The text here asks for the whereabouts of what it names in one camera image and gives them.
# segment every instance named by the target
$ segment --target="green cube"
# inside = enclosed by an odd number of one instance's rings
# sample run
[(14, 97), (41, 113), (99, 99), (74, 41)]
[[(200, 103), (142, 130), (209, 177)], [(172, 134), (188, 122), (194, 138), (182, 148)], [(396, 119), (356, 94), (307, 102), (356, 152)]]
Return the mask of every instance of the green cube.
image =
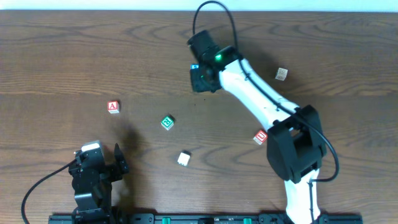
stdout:
[(170, 116), (166, 116), (165, 118), (163, 118), (162, 120), (163, 128), (165, 128), (166, 130), (170, 130), (170, 128), (172, 128), (173, 125), (174, 121)]

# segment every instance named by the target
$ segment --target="green led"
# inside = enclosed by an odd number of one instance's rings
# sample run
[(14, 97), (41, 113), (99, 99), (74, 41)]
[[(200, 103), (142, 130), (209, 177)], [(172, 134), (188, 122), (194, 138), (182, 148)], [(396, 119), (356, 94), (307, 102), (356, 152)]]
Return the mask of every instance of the green led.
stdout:
[(216, 55), (216, 60), (221, 60), (223, 58), (223, 56), (221, 56), (220, 54)]

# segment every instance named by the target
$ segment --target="cable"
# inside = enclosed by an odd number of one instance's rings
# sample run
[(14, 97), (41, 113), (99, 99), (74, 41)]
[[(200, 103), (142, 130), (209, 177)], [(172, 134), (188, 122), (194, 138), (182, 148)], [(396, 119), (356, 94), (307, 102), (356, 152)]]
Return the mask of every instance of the cable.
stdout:
[(26, 213), (25, 213), (25, 204), (26, 204), (26, 200), (29, 197), (30, 193), (32, 193), (32, 191), (39, 185), (41, 184), (43, 181), (47, 180), (48, 178), (52, 177), (55, 174), (58, 174), (59, 172), (63, 171), (64, 169), (66, 169), (67, 167), (69, 167), (70, 165), (74, 164), (76, 162), (76, 159), (74, 159), (73, 161), (71, 161), (70, 163), (68, 163), (67, 165), (61, 167), (59, 170), (56, 170), (54, 172), (52, 172), (49, 175), (46, 175), (45, 177), (41, 178), (39, 181), (36, 182), (36, 184), (34, 184), (25, 194), (24, 199), (22, 200), (22, 204), (21, 204), (21, 214), (22, 214), (22, 219), (24, 220), (25, 224), (29, 224), (29, 221), (27, 220), (26, 217)]
[[(236, 33), (236, 29), (235, 29), (235, 23), (233, 21), (233, 17), (231, 15), (231, 12), (228, 10), (228, 8), (226, 6), (224, 6), (222, 3), (218, 2), (218, 1), (206, 1), (204, 3), (202, 3), (196, 13), (195, 16), (193, 17), (193, 24), (192, 24), (192, 32), (193, 35), (195, 35), (195, 23), (197, 20), (197, 15), (199, 13), (199, 10), (210, 3), (215, 3), (219, 6), (221, 6), (227, 13), (229, 20), (231, 22), (231, 26), (232, 26), (232, 33), (233, 33), (233, 37), (234, 37), (234, 44), (235, 44), (235, 49), (237, 51), (237, 53), (239, 53), (239, 48), (238, 48), (238, 35)], [(312, 223), (314, 223), (314, 217), (313, 217), (313, 204), (312, 204), (312, 183), (313, 182), (330, 182), (332, 180), (334, 180), (339, 171), (340, 171), (340, 164), (338, 162), (338, 157), (337, 157), (337, 153), (335, 151), (335, 148), (331, 145), (330, 141), (316, 128), (314, 127), (312, 124), (310, 124), (307, 120), (305, 120), (303, 117), (295, 114), (294, 112), (291, 112), (290, 110), (288, 110), (287, 108), (285, 108), (284, 106), (282, 106), (279, 102), (277, 102), (276, 100), (274, 100), (268, 93), (266, 93), (256, 82), (253, 81), (253, 79), (250, 77), (250, 74), (245, 71), (243, 65), (242, 65), (242, 61), (238, 60), (239, 62), (239, 66), (241, 67), (242, 72), (245, 74), (246, 79), (248, 79), (266, 98), (268, 98), (269, 101), (271, 101), (273, 104), (276, 105), (277, 108), (281, 109), (282, 111), (284, 111), (285, 113), (291, 115), (291, 117), (293, 117), (294, 119), (296, 119), (299, 123), (302, 123), (303, 125), (305, 125), (307, 128), (311, 129), (313, 132), (315, 132), (317, 135), (319, 135), (322, 140), (325, 142), (325, 144), (328, 146), (331, 154), (333, 155), (333, 158), (335, 160), (335, 173), (329, 177), (329, 178), (325, 178), (325, 179), (311, 179), (309, 184), (309, 188), (310, 188), (310, 211), (311, 211), (311, 219), (312, 219)]]

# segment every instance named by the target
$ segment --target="wooden table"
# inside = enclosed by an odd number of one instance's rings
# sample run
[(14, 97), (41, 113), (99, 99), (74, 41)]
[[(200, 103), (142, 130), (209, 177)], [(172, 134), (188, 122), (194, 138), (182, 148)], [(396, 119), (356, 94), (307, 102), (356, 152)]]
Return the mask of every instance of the wooden table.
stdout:
[[(286, 98), (319, 111), (341, 172), (318, 186), (331, 213), (398, 222), (398, 15), (234, 12), (242, 53)], [(118, 142), (131, 167), (114, 183), (127, 212), (284, 210), (285, 189), (252, 138), (261, 128), (232, 95), (193, 93), (186, 46), (193, 12), (0, 12), (0, 223), (21, 223), (21, 201), (82, 144)], [(201, 12), (221, 46), (225, 13)], [(274, 79), (289, 70), (284, 82)], [(106, 102), (120, 100), (121, 113)], [(170, 113), (175, 126), (160, 120)], [(181, 150), (189, 166), (177, 165)], [(330, 153), (321, 177), (333, 173)], [(64, 171), (29, 197), (31, 223), (76, 206)]]

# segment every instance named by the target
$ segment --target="wood grain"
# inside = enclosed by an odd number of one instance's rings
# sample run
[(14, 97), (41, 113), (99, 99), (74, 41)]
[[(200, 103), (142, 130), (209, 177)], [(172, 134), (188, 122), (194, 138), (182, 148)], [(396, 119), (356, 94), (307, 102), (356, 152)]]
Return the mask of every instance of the wood grain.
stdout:
[[(283, 181), (252, 140), (260, 124), (233, 96), (192, 93), (186, 41), (192, 12), (0, 13), (0, 223), (21, 223), (31, 185), (73, 159), (85, 142), (118, 142), (131, 166), (113, 202), (129, 212), (257, 213), (284, 210)], [(319, 111), (341, 172), (318, 186), (331, 213), (398, 222), (398, 15), (234, 12), (242, 53), (270, 85)], [(197, 27), (232, 43), (227, 17)], [(279, 67), (286, 81), (274, 79)], [(110, 115), (106, 102), (121, 101)], [(175, 126), (160, 120), (170, 113)], [(181, 150), (192, 152), (187, 168)], [(333, 172), (328, 155), (321, 176)], [(62, 172), (27, 202), (31, 223), (76, 204)]]

